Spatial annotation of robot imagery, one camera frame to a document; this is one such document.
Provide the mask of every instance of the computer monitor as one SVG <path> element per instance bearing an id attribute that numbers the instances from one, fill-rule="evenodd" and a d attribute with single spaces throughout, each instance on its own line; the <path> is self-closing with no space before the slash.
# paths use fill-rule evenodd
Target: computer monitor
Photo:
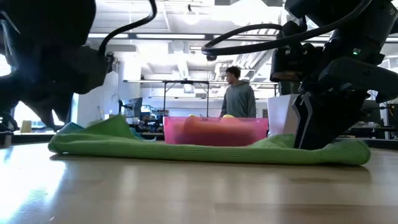
<path id="1" fill-rule="evenodd" d="M 142 97 L 123 101 L 123 114 L 126 118 L 141 117 Z"/>

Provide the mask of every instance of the wooden table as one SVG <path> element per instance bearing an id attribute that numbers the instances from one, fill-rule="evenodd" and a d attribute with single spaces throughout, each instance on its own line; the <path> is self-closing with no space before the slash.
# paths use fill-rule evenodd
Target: wooden table
<path id="1" fill-rule="evenodd" d="M 0 223 L 397 223 L 398 153 L 364 167 L 56 156 L 0 150 Z"/>

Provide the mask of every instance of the white box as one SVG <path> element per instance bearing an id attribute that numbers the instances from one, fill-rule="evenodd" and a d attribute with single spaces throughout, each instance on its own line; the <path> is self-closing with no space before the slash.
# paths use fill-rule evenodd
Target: white box
<path id="1" fill-rule="evenodd" d="M 284 95 L 268 98 L 269 135 L 296 134 L 299 119 L 293 110 L 298 95 Z"/>

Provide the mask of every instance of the dark hair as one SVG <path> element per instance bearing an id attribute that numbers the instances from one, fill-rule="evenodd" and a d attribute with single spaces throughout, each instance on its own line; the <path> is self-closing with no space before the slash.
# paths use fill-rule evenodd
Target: dark hair
<path id="1" fill-rule="evenodd" d="M 239 78 L 241 76 L 241 69 L 238 66 L 229 67 L 225 70 L 225 72 L 234 74 L 236 78 Z"/>

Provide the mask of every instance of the black cable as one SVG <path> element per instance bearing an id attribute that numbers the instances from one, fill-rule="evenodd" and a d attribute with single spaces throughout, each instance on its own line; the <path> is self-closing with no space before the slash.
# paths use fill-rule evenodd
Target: black cable
<path id="1" fill-rule="evenodd" d="M 226 34 L 223 34 L 216 39 L 210 41 L 207 43 L 205 46 L 202 47 L 201 51 L 205 55 L 211 55 L 211 56 L 217 56 L 217 55 L 235 55 L 235 54 L 248 54 L 248 53 L 253 53 L 253 52 L 260 52 L 263 50 L 270 50 L 270 49 L 276 49 L 281 46 L 289 45 L 290 43 L 294 42 L 302 42 L 304 40 L 310 39 L 312 37 L 316 37 L 322 34 L 326 34 L 330 31 L 333 31 L 339 26 L 341 26 L 344 23 L 347 23 L 349 21 L 352 21 L 353 19 L 357 18 L 366 8 L 367 6 L 372 2 L 372 0 L 362 0 L 352 12 L 349 14 L 345 15 L 343 18 L 332 22 L 331 24 L 328 24 L 323 27 L 319 27 L 313 30 L 309 30 L 306 32 L 303 32 L 301 34 L 296 34 L 292 35 L 289 37 L 284 37 L 281 39 L 265 42 L 265 43 L 260 43 L 260 44 L 251 44 L 251 45 L 242 45 L 242 46 L 235 46 L 235 47 L 221 47 L 221 48 L 212 48 L 212 46 L 220 43 L 223 40 L 226 40 L 227 38 L 239 34 L 237 32 L 238 30 L 245 30 L 249 31 L 252 29 L 247 29 L 248 27 L 252 27 L 255 25 L 247 26 L 247 27 L 242 27 L 236 30 L 232 30 L 231 32 L 228 32 Z"/>
<path id="2" fill-rule="evenodd" d="M 15 130 L 8 128 L 7 126 L 5 126 L 4 124 L 0 123 L 0 129 L 5 130 L 5 131 L 10 131 L 10 132 L 14 132 Z"/>
<path id="3" fill-rule="evenodd" d="M 129 30 L 132 30 L 132 29 L 135 29 L 137 27 L 143 26 L 143 25 L 149 23 L 150 21 L 154 20 L 157 15 L 156 3 L 155 3 L 155 0 L 149 0 L 149 3 L 150 3 L 150 7 L 152 9 L 152 12 L 149 14 L 149 16 L 147 16 L 137 22 L 133 22 L 132 24 L 122 26 L 122 27 L 117 28 L 116 30 L 112 31 L 102 41 L 102 43 L 99 47 L 99 50 L 98 50 L 98 54 L 105 55 L 106 45 L 113 37 L 116 37 L 116 35 L 126 32 L 126 31 L 129 31 Z"/>
<path id="4" fill-rule="evenodd" d="M 0 117 L 2 117 L 2 123 L 0 123 L 1 126 L 6 128 L 8 131 L 17 131 L 19 129 L 17 121 L 9 113 L 0 111 Z M 8 126 L 4 125 L 4 124 L 8 125 L 8 122 L 11 124 L 11 126 L 14 129 L 8 128 Z"/>

